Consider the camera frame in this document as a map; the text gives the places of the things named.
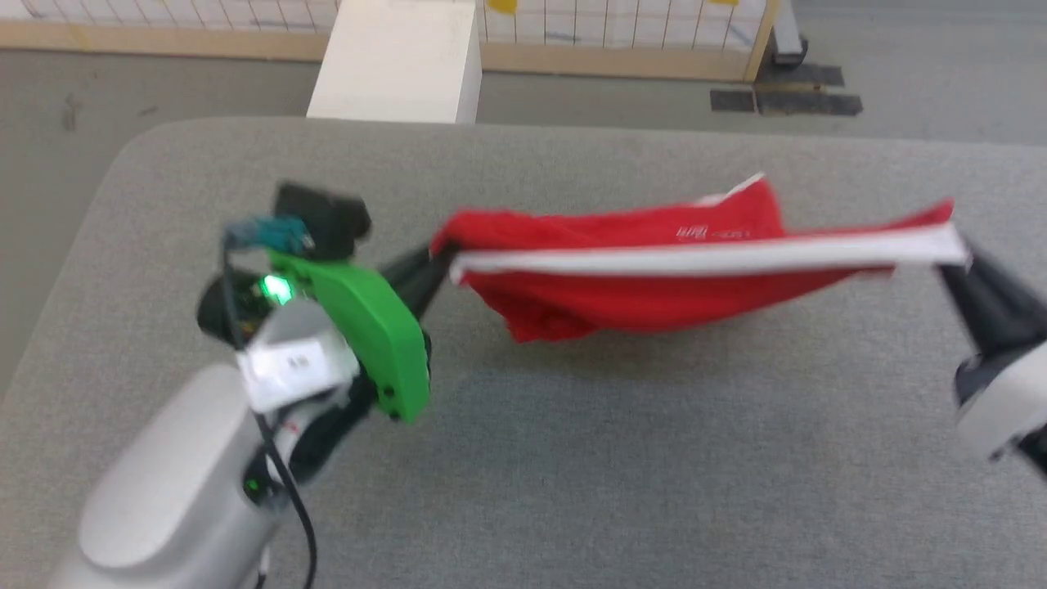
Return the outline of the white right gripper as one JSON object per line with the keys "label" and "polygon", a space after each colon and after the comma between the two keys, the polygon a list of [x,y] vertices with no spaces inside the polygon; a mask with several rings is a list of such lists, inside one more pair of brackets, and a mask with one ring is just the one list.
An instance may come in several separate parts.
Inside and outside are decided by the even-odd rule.
{"label": "white right gripper", "polygon": [[976,355],[954,379],[957,431],[981,458],[997,460],[1045,426],[1045,299],[992,254],[966,245],[964,263],[937,266]]}

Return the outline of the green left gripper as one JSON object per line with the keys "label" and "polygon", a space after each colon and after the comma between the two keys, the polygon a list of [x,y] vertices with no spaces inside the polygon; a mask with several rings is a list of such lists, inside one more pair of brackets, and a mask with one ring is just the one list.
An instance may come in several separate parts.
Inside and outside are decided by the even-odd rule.
{"label": "green left gripper", "polygon": [[455,243],[435,253],[422,245],[377,272],[352,260],[269,251],[272,270],[311,295],[343,335],[376,385],[381,410],[407,424],[429,405],[429,355],[419,321],[455,258]]}

